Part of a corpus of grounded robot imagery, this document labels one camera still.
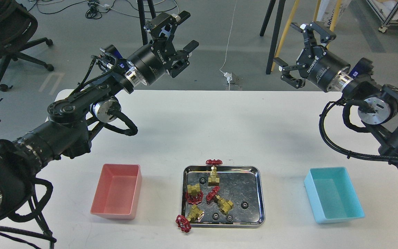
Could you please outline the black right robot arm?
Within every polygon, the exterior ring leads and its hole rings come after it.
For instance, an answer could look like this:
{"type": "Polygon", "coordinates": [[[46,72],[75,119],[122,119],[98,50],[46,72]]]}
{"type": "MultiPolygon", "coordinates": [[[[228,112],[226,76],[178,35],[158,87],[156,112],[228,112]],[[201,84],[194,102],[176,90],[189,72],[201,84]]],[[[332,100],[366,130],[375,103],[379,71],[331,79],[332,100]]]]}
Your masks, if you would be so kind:
{"type": "Polygon", "coordinates": [[[337,101],[328,102],[320,115],[319,131],[323,141],[347,158],[388,162],[398,168],[398,88],[374,81],[371,60],[362,58],[351,68],[349,63],[330,52],[327,45],[336,35],[322,22],[291,23],[291,27],[302,33],[304,48],[295,65],[274,58],[281,68],[281,79],[297,89],[309,80],[324,92],[342,93],[337,101]],[[342,118],[347,128],[375,137],[380,143],[378,155],[350,151],[330,140],[325,131],[325,118],[336,105],[343,107],[342,118]]]}

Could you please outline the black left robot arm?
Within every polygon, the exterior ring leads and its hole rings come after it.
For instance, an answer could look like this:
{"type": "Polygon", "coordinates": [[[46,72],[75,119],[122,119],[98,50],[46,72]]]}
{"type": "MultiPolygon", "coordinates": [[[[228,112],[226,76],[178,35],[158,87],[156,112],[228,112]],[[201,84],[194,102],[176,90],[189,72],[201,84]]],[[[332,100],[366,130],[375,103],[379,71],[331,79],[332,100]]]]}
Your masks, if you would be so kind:
{"type": "Polygon", "coordinates": [[[172,41],[177,27],[191,14],[160,13],[146,22],[145,34],[152,39],[123,58],[109,45],[101,55],[93,56],[103,73],[84,79],[65,99],[48,106],[48,120],[14,141],[0,140],[0,236],[25,243],[10,233],[49,241],[56,239],[42,211],[49,202],[52,183],[37,177],[49,162],[61,156],[71,159],[90,153],[92,140],[106,128],[118,134],[134,136],[137,126],[121,112],[115,97],[125,90],[132,93],[139,84],[151,85],[163,74],[176,77],[189,66],[195,40],[176,50],[172,41]]]}

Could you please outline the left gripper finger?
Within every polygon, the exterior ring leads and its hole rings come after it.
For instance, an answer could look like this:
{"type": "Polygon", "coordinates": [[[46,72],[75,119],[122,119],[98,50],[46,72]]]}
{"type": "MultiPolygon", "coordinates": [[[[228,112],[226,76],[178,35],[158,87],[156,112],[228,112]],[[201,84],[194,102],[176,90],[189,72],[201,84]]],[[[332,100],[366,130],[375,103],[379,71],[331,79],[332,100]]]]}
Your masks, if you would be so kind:
{"type": "Polygon", "coordinates": [[[146,22],[145,31],[152,38],[169,38],[175,33],[177,26],[182,24],[190,16],[191,14],[188,11],[182,11],[177,15],[162,12],[152,20],[146,22]]]}
{"type": "Polygon", "coordinates": [[[184,69],[189,66],[189,58],[191,52],[199,46],[199,42],[192,40],[189,44],[183,47],[182,50],[177,50],[174,54],[168,55],[167,74],[172,78],[177,77],[184,69]]]}

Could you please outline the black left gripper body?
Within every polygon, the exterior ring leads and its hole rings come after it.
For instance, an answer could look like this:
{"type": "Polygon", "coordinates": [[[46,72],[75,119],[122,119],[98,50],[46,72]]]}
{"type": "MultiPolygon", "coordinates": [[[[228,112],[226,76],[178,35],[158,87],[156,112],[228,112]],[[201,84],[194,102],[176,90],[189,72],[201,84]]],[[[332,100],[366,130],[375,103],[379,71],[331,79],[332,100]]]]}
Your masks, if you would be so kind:
{"type": "Polygon", "coordinates": [[[174,34],[169,38],[152,38],[148,44],[126,59],[128,66],[126,79],[132,86],[152,85],[163,74],[167,74],[167,56],[176,52],[172,43],[173,38],[174,34]]]}

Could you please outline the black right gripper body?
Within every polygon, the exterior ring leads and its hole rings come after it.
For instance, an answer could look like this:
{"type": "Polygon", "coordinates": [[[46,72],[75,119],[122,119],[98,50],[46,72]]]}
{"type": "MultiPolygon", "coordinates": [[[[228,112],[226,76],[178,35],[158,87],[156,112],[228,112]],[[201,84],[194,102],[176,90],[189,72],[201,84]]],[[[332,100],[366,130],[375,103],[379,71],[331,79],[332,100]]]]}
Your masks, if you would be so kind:
{"type": "Polygon", "coordinates": [[[324,92],[333,91],[335,77],[339,72],[347,74],[351,68],[349,63],[322,45],[303,48],[296,62],[305,65],[298,70],[300,77],[308,79],[324,92]]]}

